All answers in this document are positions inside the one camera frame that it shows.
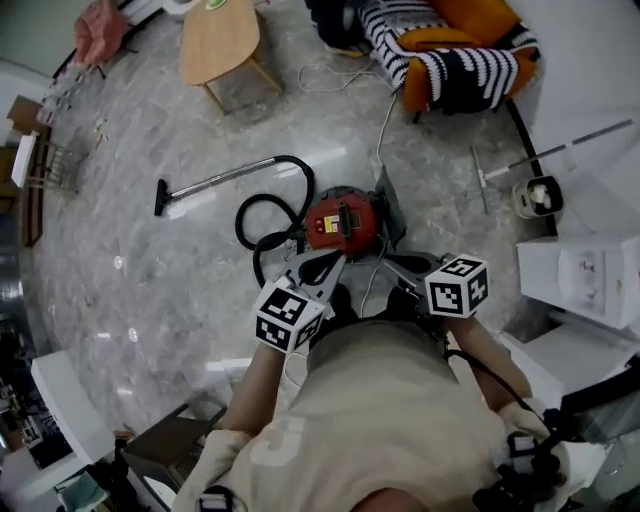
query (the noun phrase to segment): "beige t-shirt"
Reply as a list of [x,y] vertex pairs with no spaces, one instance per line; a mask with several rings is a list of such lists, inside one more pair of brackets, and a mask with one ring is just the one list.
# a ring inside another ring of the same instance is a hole
[[372,492],[404,490],[430,511],[475,511],[515,430],[544,430],[511,404],[500,415],[461,388],[435,343],[408,325],[359,323],[322,339],[290,409],[257,437],[212,432],[175,512],[218,483],[234,510],[346,512]]

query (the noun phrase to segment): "vacuum floor nozzle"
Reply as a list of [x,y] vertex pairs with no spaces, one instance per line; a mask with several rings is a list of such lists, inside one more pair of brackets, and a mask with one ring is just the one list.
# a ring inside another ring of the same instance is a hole
[[156,189],[156,206],[153,210],[153,214],[156,217],[160,217],[164,211],[165,205],[171,201],[171,195],[168,193],[169,185],[166,181],[158,180],[158,188]]

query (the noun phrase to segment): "vacuum hose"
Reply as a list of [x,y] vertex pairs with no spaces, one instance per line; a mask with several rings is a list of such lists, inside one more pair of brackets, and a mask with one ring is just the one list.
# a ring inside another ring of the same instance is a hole
[[[293,211],[291,206],[273,194],[256,194],[255,196],[251,196],[242,203],[238,209],[238,213],[236,214],[236,236],[243,246],[253,251],[253,272],[260,288],[265,284],[264,273],[262,272],[262,266],[260,264],[260,255],[264,251],[271,251],[276,247],[281,246],[287,240],[295,239],[297,242],[296,249],[298,254],[304,252],[304,237],[301,236],[301,228],[302,223],[304,222],[304,217],[307,214],[309,206],[311,206],[311,201],[313,201],[313,196],[315,194],[315,176],[311,167],[295,156],[278,155],[274,156],[273,160],[276,163],[288,162],[300,167],[307,179],[307,193],[304,198],[304,204],[302,205],[300,212],[297,214]],[[247,240],[247,237],[244,235],[244,216],[250,206],[261,202],[271,202],[279,206],[287,214],[287,217],[289,217],[291,225],[284,231],[269,233],[254,244]]]

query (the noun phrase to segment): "white cable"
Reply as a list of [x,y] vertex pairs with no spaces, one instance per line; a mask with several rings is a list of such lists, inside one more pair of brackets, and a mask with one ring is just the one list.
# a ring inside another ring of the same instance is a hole
[[380,146],[382,146],[382,138],[384,137],[384,130],[387,127],[387,123],[389,122],[389,118],[391,117],[391,111],[393,110],[393,106],[396,104],[396,100],[398,99],[398,93],[393,95],[393,99],[391,100],[391,105],[389,105],[389,110],[387,110],[387,117],[384,118],[384,123],[382,123],[382,128],[380,129],[380,137],[378,137],[378,145],[376,146],[376,157],[378,158],[378,163],[380,167],[384,167],[382,163],[382,159],[380,158]]
[[[369,71],[369,69],[371,68],[371,66],[373,66],[373,64],[375,63],[374,60],[372,60],[371,62],[369,62],[369,64],[367,64],[365,67],[363,67],[360,71],[336,71],[335,69],[331,69],[329,66],[326,66],[325,64],[307,64],[305,66],[302,66],[300,68],[300,70],[298,71],[298,86],[300,86],[300,89],[302,89],[304,92],[339,92],[342,91],[344,89],[346,89],[347,87],[349,87],[349,85],[351,85],[354,80],[356,80],[359,76],[375,76],[378,80],[380,80],[384,85],[386,85],[389,89],[391,89],[393,91],[393,87],[391,86],[391,84],[389,84],[389,82],[387,82],[384,77],[382,77],[381,75],[379,75],[378,73],[374,73],[373,71]],[[349,80],[347,80],[344,84],[342,84],[340,87],[334,87],[332,89],[310,89],[308,87],[306,87],[305,85],[302,84],[302,73],[304,73],[304,70],[307,68],[320,68],[320,69],[325,69],[327,70],[329,73],[335,75],[335,76],[350,76],[351,78],[349,78]]]
[[364,298],[360,303],[360,318],[364,318],[364,305],[366,304],[367,299],[369,298],[369,294],[371,293],[371,286],[373,285],[373,279],[376,277],[376,274],[378,273],[378,269],[380,268],[380,265],[382,265],[382,262],[378,263],[376,265],[376,268],[373,269],[373,272],[371,272],[371,277],[369,278],[369,286],[367,286],[367,293],[364,294]]
[[[382,77],[378,73],[369,71],[369,69],[371,68],[371,66],[373,66],[374,63],[375,61],[372,60],[360,71],[355,71],[355,72],[336,71],[335,69],[332,69],[329,66],[326,66],[325,64],[307,64],[305,66],[302,66],[298,71],[298,86],[304,92],[339,92],[349,87],[349,85],[351,85],[359,76],[367,75],[367,76],[375,76],[384,85],[386,85],[391,91],[394,91],[393,99],[391,100],[391,104],[389,105],[389,109],[387,110],[387,115],[384,119],[384,123],[382,124],[382,128],[380,129],[380,137],[378,137],[378,144],[376,146],[376,158],[378,159],[378,163],[380,164],[380,167],[384,167],[384,164],[382,163],[382,159],[380,158],[380,146],[382,146],[382,138],[384,137],[384,131],[387,127],[387,124],[389,123],[389,118],[391,117],[391,111],[393,110],[393,106],[396,104],[396,100],[398,99],[398,94],[395,92],[395,89],[393,88],[393,86],[384,79],[384,77]],[[350,76],[351,78],[349,78],[349,80],[347,80],[340,87],[334,87],[332,89],[310,89],[302,84],[302,74],[304,73],[304,70],[307,68],[325,69],[329,71],[329,73],[335,76],[339,76],[339,77]]]
[[376,277],[376,274],[378,273],[378,269],[382,265],[382,257],[387,252],[387,244],[388,242],[385,242],[385,244],[382,246],[382,250],[380,251],[380,255],[378,256],[378,264],[376,265],[376,268],[373,269],[373,272],[371,272],[371,277],[369,278],[369,285],[367,286],[367,292],[364,294],[364,298],[360,303],[360,318],[364,318],[364,305],[367,303],[367,299],[369,298],[369,294],[371,293],[373,280]]
[[300,357],[304,358],[305,361],[307,360],[307,356],[305,356],[304,354],[301,354],[300,352],[291,352],[291,354],[289,354],[284,360],[284,368],[283,368],[283,372],[282,372],[283,375],[284,375],[284,378],[287,379],[291,384],[296,386],[298,389],[300,389],[300,387],[302,387],[302,384],[298,384],[287,373],[287,365],[289,364],[289,359],[291,359],[291,356],[300,356]]

